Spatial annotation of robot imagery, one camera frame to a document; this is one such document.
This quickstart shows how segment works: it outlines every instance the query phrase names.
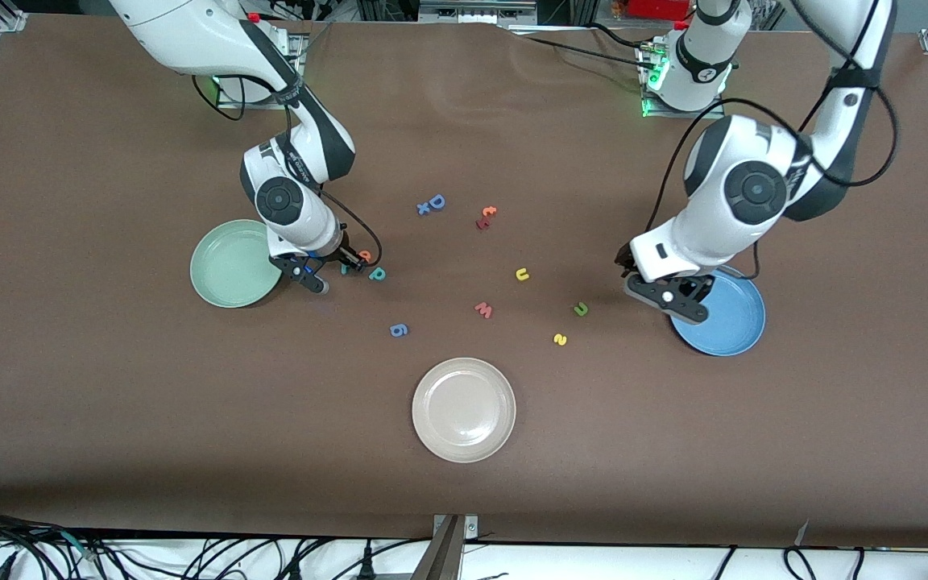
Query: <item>plate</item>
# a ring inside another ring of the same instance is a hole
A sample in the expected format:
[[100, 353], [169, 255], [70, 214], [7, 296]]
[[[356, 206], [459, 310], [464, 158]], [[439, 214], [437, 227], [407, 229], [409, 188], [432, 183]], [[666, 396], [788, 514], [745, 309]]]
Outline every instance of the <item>plate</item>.
[[447, 462], [480, 462], [511, 436], [515, 392], [485, 360], [452, 358], [420, 380], [412, 414], [413, 428], [429, 451]]
[[758, 343], [765, 331], [765, 301], [751, 280], [739, 271], [715, 271], [715, 286], [701, 304], [707, 307], [707, 320], [690, 324], [671, 319], [678, 335], [700, 352], [714, 356], [736, 356]]
[[188, 274], [203, 300], [236, 309], [265, 297], [281, 278], [269, 258], [267, 226], [235, 220], [213, 228], [199, 242]]

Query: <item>white floor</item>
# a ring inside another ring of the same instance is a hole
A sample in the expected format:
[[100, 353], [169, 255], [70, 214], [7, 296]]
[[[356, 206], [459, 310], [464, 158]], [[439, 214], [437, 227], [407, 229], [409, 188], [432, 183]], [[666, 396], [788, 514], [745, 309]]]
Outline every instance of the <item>white floor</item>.
[[[232, 559], [247, 548], [260, 543], [250, 540], [225, 553], [200, 575], [201, 579], [216, 579]], [[280, 542], [281, 554], [274, 547], [258, 550], [236, 566], [248, 580], [270, 580], [277, 574], [281, 562], [292, 554], [295, 540]], [[375, 541], [375, 549], [391, 541]], [[202, 550], [202, 541], [118, 541], [111, 546], [125, 550], [143, 564], [161, 566], [174, 573], [184, 572], [185, 566]], [[331, 580], [361, 557], [364, 541], [339, 540], [321, 547], [305, 559], [304, 580]], [[409, 573], [427, 546], [427, 542], [408, 544], [380, 554], [375, 558], [377, 573]], [[0, 565], [14, 551], [0, 548]], [[638, 580], [711, 580], [726, 554], [725, 548], [629, 548], [575, 546], [467, 546], [463, 558], [461, 580], [482, 580], [507, 573], [506, 580], [548, 579], [609, 579]], [[857, 554], [851, 550], [804, 550], [818, 580], [848, 580]], [[56, 565], [66, 570], [62, 559]], [[803, 578], [806, 571], [796, 561], [794, 569]], [[99, 578], [91, 562], [82, 562], [81, 576]], [[140, 570], [129, 565], [134, 580], [164, 580], [162, 574]], [[110, 580], [121, 580], [118, 570], [106, 567]], [[240, 575], [228, 578], [240, 579]], [[30, 554], [16, 559], [10, 580], [40, 580], [40, 570]], [[783, 551], [774, 549], [738, 549], [731, 559], [724, 580], [791, 579], [783, 564]], [[928, 552], [869, 551], [865, 554], [860, 580], [928, 580]]]

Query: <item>cable connector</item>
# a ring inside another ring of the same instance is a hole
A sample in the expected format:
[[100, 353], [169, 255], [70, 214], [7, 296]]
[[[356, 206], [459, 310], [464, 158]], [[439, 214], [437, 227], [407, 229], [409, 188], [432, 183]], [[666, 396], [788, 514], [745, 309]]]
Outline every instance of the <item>cable connector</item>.
[[364, 558], [360, 561], [360, 574], [357, 575], [357, 580], [375, 580], [377, 576], [375, 565], [371, 562], [371, 540], [368, 540], [364, 546]]

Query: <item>white plate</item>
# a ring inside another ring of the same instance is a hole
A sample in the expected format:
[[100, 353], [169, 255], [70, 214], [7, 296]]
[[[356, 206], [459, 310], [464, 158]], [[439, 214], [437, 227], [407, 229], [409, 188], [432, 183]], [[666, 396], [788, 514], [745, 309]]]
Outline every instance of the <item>white plate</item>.
[[515, 428], [515, 392], [485, 360], [452, 358], [428, 371], [413, 393], [413, 429], [447, 462], [480, 462]]

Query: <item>blue plate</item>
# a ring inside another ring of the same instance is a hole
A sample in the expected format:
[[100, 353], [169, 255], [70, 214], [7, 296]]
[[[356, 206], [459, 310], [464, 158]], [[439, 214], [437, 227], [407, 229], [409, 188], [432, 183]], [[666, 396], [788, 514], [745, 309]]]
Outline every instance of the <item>blue plate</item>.
[[701, 304], [707, 307], [707, 320], [702, 324], [671, 319], [678, 335], [700, 352], [736, 356], [757, 344], [765, 331], [765, 301], [751, 280], [719, 269], [711, 294]]

